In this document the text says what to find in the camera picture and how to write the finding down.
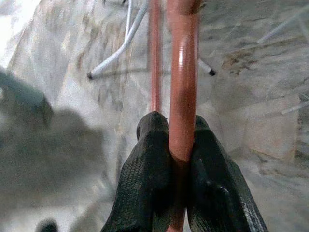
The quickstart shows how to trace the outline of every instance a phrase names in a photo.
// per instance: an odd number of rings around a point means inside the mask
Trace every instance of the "copper pipe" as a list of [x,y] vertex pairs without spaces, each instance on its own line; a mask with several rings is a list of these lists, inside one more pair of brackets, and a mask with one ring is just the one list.
[[161,112],[160,2],[150,2],[151,111]]
[[172,34],[169,150],[176,196],[169,232],[183,230],[186,177],[194,143],[197,96],[198,15],[201,0],[168,0]]

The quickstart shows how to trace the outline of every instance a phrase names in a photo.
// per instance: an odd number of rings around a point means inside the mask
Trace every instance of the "red pipe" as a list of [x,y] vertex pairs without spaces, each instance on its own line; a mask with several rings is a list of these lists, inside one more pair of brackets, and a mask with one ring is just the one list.
[[150,2],[151,111],[161,112],[160,2]]
[[187,170],[194,143],[197,96],[198,9],[201,0],[168,0],[172,34],[169,150],[176,196],[169,232],[183,230]]

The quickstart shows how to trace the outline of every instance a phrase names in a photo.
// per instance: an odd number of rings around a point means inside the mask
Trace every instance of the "orange metal pipe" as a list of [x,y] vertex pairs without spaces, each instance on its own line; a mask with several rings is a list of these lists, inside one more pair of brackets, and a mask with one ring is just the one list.
[[169,150],[176,196],[169,232],[183,230],[186,182],[194,143],[197,96],[198,9],[201,0],[168,0],[172,34]]
[[161,112],[160,1],[150,1],[151,111]]

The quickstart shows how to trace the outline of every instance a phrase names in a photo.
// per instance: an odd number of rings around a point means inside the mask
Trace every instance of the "gray marble surface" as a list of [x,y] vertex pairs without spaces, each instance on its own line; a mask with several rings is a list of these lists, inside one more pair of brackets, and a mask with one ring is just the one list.
[[[134,15],[141,2],[134,1]],[[12,13],[25,4],[0,1],[1,15],[15,15],[22,25],[3,39],[1,49],[11,55],[0,65],[41,90],[54,116],[46,127],[13,96],[1,99],[0,231],[33,232],[45,218],[54,218],[61,232],[99,231],[136,143],[136,125],[149,111],[148,14],[130,48],[90,82],[86,73],[123,42],[126,5],[42,0],[33,1],[28,18]],[[209,0],[200,11],[199,55],[217,75],[199,69],[197,113],[240,166],[270,231],[309,228],[309,109],[279,115],[306,101],[309,44],[297,22],[263,44],[257,40],[307,4]],[[302,20],[309,28],[308,15]],[[168,118],[165,17],[163,25],[162,111]],[[263,139],[269,143],[257,146]]]

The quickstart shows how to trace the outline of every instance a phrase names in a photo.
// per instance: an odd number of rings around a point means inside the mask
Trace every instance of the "red metal pole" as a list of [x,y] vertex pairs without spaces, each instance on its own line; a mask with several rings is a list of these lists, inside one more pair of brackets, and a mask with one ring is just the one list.
[[160,1],[150,1],[151,111],[161,112]]
[[194,143],[197,95],[198,15],[201,0],[168,0],[172,33],[169,150],[174,158],[176,196],[169,232],[181,232],[187,170]]

